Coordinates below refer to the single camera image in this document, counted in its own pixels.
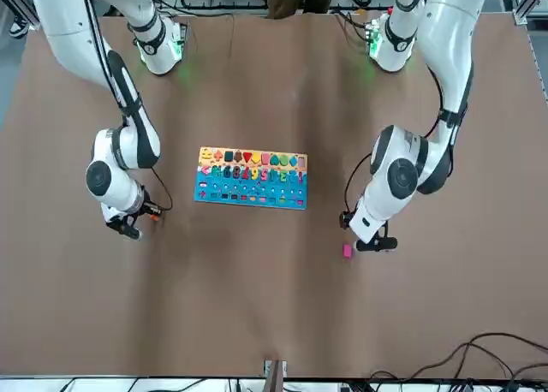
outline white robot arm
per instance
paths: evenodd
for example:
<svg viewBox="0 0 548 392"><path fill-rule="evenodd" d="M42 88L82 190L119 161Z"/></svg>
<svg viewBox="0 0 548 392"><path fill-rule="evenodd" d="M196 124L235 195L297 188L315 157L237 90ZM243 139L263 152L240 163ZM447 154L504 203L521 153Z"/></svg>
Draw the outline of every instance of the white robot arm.
<svg viewBox="0 0 548 392"><path fill-rule="evenodd" d="M161 19L151 0L105 0L122 11L154 74L165 74L181 59L177 29ZM160 140L141 96L118 53L101 36L92 0L34 0L56 59L70 72L109 88L122 112L122 125L98 132L86 171L89 192L101 204L107 226L138 240L134 226L142 214L158 217L154 204L127 169L151 169L160 157Z"/></svg>
<svg viewBox="0 0 548 392"><path fill-rule="evenodd" d="M485 0L396 0L390 16L381 17L378 31L369 30L370 54L386 70L400 69L410 54L415 35L426 65L441 92L440 111L432 140L391 125L377 137L370 172L372 179L360 196L355 211L342 214L342 226L350 227L359 240L358 251L393 249L397 241L381 238L378 230L413 198L441 188L451 171L452 150L474 75L472 35ZM422 16L416 31L413 25ZM392 26L396 15L405 28ZM407 30L398 36L395 31Z"/></svg>

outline pink block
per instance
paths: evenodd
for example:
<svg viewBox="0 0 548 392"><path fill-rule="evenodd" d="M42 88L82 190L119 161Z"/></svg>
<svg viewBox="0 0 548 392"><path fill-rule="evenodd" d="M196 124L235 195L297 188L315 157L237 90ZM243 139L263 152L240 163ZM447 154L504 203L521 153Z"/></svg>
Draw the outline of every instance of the pink block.
<svg viewBox="0 0 548 392"><path fill-rule="evenodd" d="M344 244L342 247L342 255L345 258L352 258L352 247L349 244Z"/></svg>

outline yellow piece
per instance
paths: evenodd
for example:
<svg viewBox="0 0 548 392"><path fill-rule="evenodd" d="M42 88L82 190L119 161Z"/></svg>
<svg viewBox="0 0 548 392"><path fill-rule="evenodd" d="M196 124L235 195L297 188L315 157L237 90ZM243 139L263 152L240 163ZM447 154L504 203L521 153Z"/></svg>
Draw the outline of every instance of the yellow piece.
<svg viewBox="0 0 548 392"><path fill-rule="evenodd" d="M209 148L202 148L201 158L206 160L212 159L213 152Z"/></svg>

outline blue board section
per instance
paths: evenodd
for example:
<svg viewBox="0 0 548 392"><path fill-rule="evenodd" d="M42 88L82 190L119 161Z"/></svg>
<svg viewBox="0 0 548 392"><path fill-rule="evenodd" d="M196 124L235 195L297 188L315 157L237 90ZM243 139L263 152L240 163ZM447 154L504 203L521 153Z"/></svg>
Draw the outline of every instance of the blue board section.
<svg viewBox="0 0 548 392"><path fill-rule="evenodd" d="M290 210L307 208L308 176L306 172L292 170L281 173L282 171L274 169L259 168L262 174L258 179L252 180L250 175L247 179L242 179L245 166L239 166L240 169L236 172L234 168L238 166L218 167L206 174L199 167L194 199L199 202L267 206Z"/></svg>

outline shape sorting board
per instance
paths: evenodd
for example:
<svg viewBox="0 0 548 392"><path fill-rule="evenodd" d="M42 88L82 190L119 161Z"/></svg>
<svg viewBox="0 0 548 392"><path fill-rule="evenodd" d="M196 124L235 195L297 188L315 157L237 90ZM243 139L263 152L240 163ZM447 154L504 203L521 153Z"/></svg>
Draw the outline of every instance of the shape sorting board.
<svg viewBox="0 0 548 392"><path fill-rule="evenodd" d="M306 154L202 146L194 199L304 210L307 168Z"/></svg>

